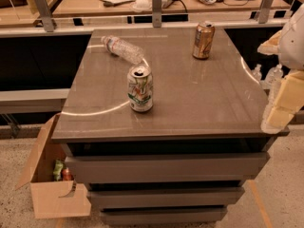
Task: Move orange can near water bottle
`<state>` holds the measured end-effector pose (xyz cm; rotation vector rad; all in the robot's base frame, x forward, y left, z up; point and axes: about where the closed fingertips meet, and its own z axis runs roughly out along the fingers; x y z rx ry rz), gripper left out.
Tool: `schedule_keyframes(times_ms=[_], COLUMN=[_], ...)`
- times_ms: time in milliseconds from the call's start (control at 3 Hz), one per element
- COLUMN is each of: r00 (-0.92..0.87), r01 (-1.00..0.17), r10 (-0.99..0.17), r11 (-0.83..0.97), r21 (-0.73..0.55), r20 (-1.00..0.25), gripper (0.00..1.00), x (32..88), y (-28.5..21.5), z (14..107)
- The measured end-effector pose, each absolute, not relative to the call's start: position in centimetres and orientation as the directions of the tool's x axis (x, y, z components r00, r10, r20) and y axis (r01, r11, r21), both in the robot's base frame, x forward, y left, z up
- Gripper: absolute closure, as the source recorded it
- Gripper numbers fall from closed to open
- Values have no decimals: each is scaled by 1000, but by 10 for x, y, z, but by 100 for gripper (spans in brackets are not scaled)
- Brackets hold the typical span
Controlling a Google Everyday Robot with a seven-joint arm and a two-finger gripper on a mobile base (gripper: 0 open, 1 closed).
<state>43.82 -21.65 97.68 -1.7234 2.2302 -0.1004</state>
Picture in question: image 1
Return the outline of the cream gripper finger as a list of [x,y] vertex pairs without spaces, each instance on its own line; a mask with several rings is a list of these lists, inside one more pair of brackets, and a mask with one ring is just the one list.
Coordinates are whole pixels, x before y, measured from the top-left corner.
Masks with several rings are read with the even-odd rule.
[[292,70],[273,83],[262,116],[261,130],[268,134],[280,132],[303,106],[304,72]]
[[278,45],[279,45],[280,36],[281,36],[281,31],[278,31],[270,39],[262,43],[257,48],[257,51],[265,55],[278,54]]

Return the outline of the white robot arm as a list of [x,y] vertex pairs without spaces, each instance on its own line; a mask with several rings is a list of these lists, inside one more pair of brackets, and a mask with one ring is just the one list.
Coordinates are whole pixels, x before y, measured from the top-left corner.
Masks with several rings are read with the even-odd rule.
[[279,63],[290,70],[282,79],[274,81],[262,116],[261,130],[276,134],[304,106],[304,4],[282,30],[262,43],[257,51],[276,54]]

